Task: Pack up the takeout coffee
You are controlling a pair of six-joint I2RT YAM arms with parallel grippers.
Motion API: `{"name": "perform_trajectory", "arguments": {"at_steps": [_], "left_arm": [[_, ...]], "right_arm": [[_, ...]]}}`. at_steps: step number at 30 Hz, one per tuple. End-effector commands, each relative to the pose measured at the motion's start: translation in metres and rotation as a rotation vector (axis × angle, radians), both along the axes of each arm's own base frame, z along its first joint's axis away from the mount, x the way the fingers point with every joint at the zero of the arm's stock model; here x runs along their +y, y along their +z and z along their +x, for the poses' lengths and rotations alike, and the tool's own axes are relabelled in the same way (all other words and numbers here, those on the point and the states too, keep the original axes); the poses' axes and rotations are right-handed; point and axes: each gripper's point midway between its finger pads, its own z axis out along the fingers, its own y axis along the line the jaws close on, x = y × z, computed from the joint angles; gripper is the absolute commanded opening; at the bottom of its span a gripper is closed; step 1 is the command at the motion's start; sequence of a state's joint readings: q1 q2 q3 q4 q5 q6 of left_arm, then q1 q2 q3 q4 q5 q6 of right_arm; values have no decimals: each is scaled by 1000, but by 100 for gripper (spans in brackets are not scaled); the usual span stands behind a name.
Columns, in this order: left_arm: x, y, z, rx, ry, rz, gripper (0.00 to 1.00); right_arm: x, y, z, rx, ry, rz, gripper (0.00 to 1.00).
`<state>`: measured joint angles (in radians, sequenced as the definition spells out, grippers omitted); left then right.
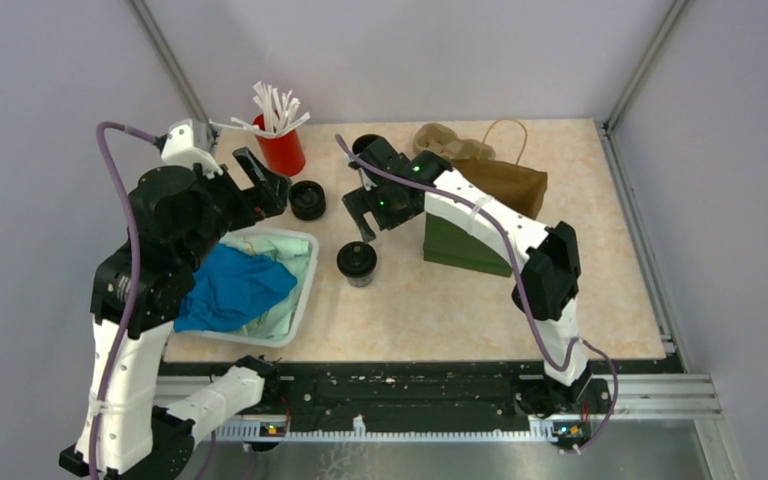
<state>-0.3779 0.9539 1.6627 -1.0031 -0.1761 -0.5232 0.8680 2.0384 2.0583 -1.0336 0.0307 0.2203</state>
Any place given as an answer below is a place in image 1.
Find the black cup lid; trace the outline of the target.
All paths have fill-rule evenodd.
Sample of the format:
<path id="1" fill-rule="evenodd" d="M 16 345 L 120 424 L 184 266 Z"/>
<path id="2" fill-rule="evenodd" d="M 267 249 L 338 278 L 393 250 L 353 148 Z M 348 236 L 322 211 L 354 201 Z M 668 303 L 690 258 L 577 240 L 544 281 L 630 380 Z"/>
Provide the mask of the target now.
<path id="1" fill-rule="evenodd" d="M 347 278 L 362 278 L 372 274 L 378 263 L 376 250 L 363 241 L 343 245 L 336 257 L 337 268 Z"/>

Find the black printed coffee cup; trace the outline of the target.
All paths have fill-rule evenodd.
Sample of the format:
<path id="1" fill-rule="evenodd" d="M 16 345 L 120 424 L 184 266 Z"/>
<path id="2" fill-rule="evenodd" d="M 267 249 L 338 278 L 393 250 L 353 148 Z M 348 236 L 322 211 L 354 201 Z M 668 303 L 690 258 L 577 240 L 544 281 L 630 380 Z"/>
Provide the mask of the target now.
<path id="1" fill-rule="evenodd" d="M 365 275 L 365 276 L 360 276 L 360 277 L 347 277 L 346 278 L 348 284 L 351 285 L 352 287 L 355 287 L 355 288 L 367 287 L 368 285 L 370 285 L 372 283 L 373 279 L 374 279 L 374 275 L 373 274 L 369 274 L 369 275 Z"/>

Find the green brown paper bag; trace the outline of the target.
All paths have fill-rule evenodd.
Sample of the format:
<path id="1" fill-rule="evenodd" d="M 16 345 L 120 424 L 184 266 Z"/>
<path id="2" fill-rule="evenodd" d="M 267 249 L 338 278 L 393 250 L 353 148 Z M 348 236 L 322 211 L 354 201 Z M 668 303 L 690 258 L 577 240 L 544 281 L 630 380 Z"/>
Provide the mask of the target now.
<path id="1" fill-rule="evenodd" d="M 513 162 L 494 160 L 450 160 L 472 184 L 492 195 L 515 212 L 535 220 L 542 209 L 548 189 L 548 174 L 521 164 L 528 142 L 528 130 L 522 121 L 512 121 L 522 131 L 522 143 Z M 487 143 L 494 121 L 478 141 Z M 511 267 L 500 255 L 452 223 L 428 214 L 425 217 L 423 260 L 464 270 L 509 277 Z"/>

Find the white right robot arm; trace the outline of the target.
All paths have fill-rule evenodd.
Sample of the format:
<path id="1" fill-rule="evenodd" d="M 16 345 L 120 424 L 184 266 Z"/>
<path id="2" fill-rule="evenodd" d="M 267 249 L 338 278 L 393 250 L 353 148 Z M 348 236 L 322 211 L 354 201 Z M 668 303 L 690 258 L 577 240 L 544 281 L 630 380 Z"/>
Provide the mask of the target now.
<path id="1" fill-rule="evenodd" d="M 375 135 L 356 154 L 341 135 L 335 140 L 362 182 L 342 198 L 362 240 L 370 243 L 377 231 L 425 213 L 505 259 L 515 280 L 511 299 L 525 314 L 543 358 L 549 404 L 560 412 L 582 404 L 592 372 L 577 321 L 581 262 L 575 229 L 516 212 L 433 152 L 408 158 Z"/>

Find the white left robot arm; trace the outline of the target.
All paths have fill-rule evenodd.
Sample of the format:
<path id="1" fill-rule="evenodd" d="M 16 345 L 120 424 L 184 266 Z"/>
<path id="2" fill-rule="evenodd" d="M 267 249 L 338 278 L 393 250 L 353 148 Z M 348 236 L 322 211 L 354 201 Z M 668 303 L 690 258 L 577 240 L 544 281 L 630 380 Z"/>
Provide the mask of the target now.
<path id="1" fill-rule="evenodd" d="M 128 240 L 96 270 L 90 311 L 94 371 L 87 418 L 60 466 L 91 479 L 174 479 L 195 445 L 238 413 L 268 413 L 281 393 L 276 368 L 246 356 L 201 390 L 155 402 L 164 347 L 194 275 L 227 233 L 282 214 L 291 181 L 247 148 L 234 158 L 251 180 L 226 168 L 166 165 L 127 194 Z"/>

